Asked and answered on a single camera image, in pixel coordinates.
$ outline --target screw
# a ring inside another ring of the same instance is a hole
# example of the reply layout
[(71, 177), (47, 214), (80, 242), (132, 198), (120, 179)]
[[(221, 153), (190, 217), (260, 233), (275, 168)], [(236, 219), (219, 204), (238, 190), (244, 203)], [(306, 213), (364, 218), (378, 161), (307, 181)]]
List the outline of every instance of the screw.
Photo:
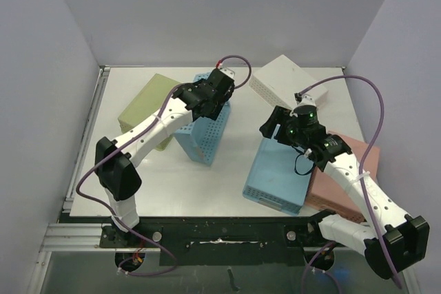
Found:
[(162, 237), (163, 237), (163, 235), (161, 234), (161, 232), (155, 232), (155, 233), (153, 233), (152, 239), (155, 242), (160, 242)]
[(296, 232), (290, 231), (287, 233), (287, 238), (289, 241), (294, 241), (296, 239)]

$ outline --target pink box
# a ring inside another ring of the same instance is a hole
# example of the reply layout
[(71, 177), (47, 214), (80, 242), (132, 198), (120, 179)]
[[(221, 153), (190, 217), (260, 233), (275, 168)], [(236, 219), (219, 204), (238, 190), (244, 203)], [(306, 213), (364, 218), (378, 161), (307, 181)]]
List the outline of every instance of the pink box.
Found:
[[(366, 151), (367, 144), (350, 138), (348, 136), (339, 135), (352, 149), (356, 155), (358, 162)], [(365, 170), (371, 172), (371, 177), (376, 179), (378, 159), (380, 158), (380, 148), (372, 147), (365, 162)], [(331, 209), (340, 216), (353, 222), (363, 222), (365, 217), (361, 214), (359, 208), (352, 202), (349, 196), (343, 191), (327, 174), (324, 174), (317, 168), (312, 173), (308, 193), (305, 199), (305, 205), (318, 210)]]

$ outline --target light blue box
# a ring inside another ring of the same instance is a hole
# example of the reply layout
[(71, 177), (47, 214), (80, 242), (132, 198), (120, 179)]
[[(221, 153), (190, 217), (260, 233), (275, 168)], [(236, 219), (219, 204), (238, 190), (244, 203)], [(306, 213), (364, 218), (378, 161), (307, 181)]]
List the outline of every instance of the light blue box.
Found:
[[(297, 216), (305, 202), (311, 174), (299, 176), (294, 172), (294, 162), (298, 152), (277, 140), (262, 139), (254, 159), (243, 196), (291, 216)], [(312, 161), (300, 156), (297, 170), (308, 172)]]
[[(208, 78), (209, 74), (199, 74), (194, 77), (193, 82), (202, 78)], [(209, 118), (198, 118), (193, 123), (177, 130), (173, 136), (184, 149), (185, 153), (195, 162), (211, 165), (216, 155), (223, 130), (227, 125), (231, 106), (227, 101), (217, 120)]]

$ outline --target white wall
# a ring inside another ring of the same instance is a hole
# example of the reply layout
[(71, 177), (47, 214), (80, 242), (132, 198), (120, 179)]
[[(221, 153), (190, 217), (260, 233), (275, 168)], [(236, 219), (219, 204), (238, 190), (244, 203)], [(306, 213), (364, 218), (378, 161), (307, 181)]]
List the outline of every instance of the white wall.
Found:
[[(371, 78), (386, 104), (378, 180), (413, 216), (431, 226), (426, 258), (417, 266), (423, 293), (441, 287), (441, 0), (385, 0), (347, 73)], [(366, 139), (378, 102), (362, 83), (349, 89)]]
[(347, 65), (384, 0), (66, 0), (101, 65)]
[(63, 0), (0, 0), (0, 293), (23, 293), (98, 74)]

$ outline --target white tabletop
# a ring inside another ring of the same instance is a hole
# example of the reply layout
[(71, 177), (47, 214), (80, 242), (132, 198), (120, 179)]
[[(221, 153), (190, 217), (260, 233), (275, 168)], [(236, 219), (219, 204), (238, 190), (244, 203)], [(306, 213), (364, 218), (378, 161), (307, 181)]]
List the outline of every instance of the white tabletop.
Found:
[[(212, 67), (113, 67), (81, 174), (94, 164), (95, 144), (103, 136), (110, 140), (121, 135), (119, 114), (155, 73), (180, 82), (193, 81), (194, 75), (211, 72)], [(232, 68), (236, 80), (245, 78), (247, 69)], [(305, 68), (315, 79), (341, 75), (340, 68)], [(359, 140), (362, 132), (344, 79), (325, 83), (327, 102), (320, 107), (320, 123)], [(136, 193), (140, 216), (194, 217), (269, 217), (286, 214), (245, 199), (242, 190), (262, 136), (258, 128), (269, 118), (272, 108), (248, 86), (236, 90), (231, 98), (232, 111), (211, 167), (192, 162), (179, 144), (172, 140), (165, 151), (152, 151), (137, 168), (143, 184)], [(107, 201), (95, 175), (83, 185), (84, 193)], [(300, 213), (310, 215), (303, 207)], [(71, 216), (108, 216), (101, 205), (75, 196)]]

